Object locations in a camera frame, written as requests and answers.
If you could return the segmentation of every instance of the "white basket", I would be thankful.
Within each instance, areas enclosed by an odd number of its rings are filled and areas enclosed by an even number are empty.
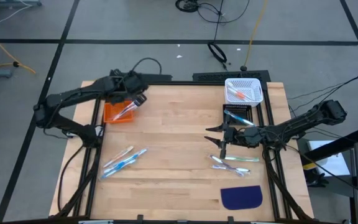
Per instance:
[[[235,96],[231,91],[227,90],[227,83],[231,82],[234,88],[250,97],[252,100],[242,100]],[[256,107],[260,102],[264,100],[262,94],[262,88],[260,87],[260,81],[257,78],[228,78],[224,82],[224,97],[226,104],[231,105],[249,105]]]

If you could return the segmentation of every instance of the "wooden tabletop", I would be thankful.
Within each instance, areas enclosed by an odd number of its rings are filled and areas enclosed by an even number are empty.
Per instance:
[[[92,82],[83,82],[83,86]],[[107,179],[98,180],[91,218],[134,220],[138,214],[145,220],[208,220],[223,221],[233,216],[236,221],[274,221],[265,161],[262,148],[248,149],[227,146],[227,154],[259,157],[260,162],[229,161],[235,167],[251,170],[250,175],[238,177],[226,170],[214,170],[208,156],[219,157],[215,144],[204,136],[222,138],[222,133],[205,131],[223,121],[223,86],[152,85],[146,92],[148,100],[136,112],[132,123],[107,124],[104,134],[99,176],[103,165],[118,152],[134,146],[133,151],[149,150],[132,164]],[[268,83],[268,92],[275,124],[290,119],[282,83]],[[94,101],[77,105],[74,120],[91,122]],[[264,120],[267,121],[265,105]],[[99,120],[103,107],[99,111]],[[254,123],[258,123],[253,110]],[[67,143],[62,166],[81,145],[80,139]],[[296,147],[294,141],[289,145]],[[65,173],[62,204],[78,187],[83,162],[83,150],[72,160]],[[299,154],[281,151],[287,189],[301,208],[311,217],[308,189],[303,176]],[[221,203],[220,189],[260,185],[261,206],[246,210],[227,210]],[[88,191],[85,190],[82,213]],[[280,213],[283,214],[281,194],[277,189]],[[57,213],[57,190],[50,214]]]

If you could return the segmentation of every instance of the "orange container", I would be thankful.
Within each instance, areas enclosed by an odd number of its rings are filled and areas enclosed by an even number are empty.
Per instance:
[[[117,123],[125,123],[131,122],[134,120],[134,112],[128,111],[126,114],[118,118],[117,120],[113,121],[114,117],[119,114],[125,107],[132,103],[131,100],[126,100],[123,103],[116,103],[112,105],[111,103],[104,104],[104,122],[110,124],[117,124]]]

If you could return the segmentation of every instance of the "navy blue towel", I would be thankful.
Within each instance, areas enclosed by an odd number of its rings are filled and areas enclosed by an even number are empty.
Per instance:
[[[262,204],[260,186],[221,189],[223,206],[229,210],[257,208]]]

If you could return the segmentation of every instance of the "yellow cable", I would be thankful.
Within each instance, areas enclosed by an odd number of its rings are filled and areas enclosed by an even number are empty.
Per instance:
[[[251,39],[249,40],[249,45],[248,45],[248,51],[247,51],[246,62],[244,62],[244,66],[247,65],[248,58],[249,58],[249,53],[250,53],[251,47],[252,47],[252,41],[253,41],[253,39],[254,39],[254,35],[255,35],[255,33],[256,33],[256,30],[258,29],[259,23],[260,23],[260,21],[262,20],[262,17],[264,16],[266,6],[267,6],[267,0],[264,1],[264,6],[262,7],[262,10],[261,10],[261,12],[260,12],[260,14],[259,14],[258,20],[256,21],[254,30],[252,31]]]
[[[25,65],[23,65],[22,63],[20,63],[20,61],[19,61],[18,59],[16,59],[15,57],[13,57],[1,44],[0,44],[0,48],[8,55],[11,59],[13,59],[13,61],[17,62],[17,63],[19,64],[19,66],[21,66],[21,67],[23,67],[23,68],[27,69],[28,71],[30,71],[30,72],[32,72],[32,73],[35,74],[34,69],[32,69],[32,68],[30,68],[30,67],[28,67],[28,66],[25,66]],[[7,64],[7,63],[0,64],[0,67],[1,67],[1,66],[6,66],[6,65],[8,65],[8,64]]]

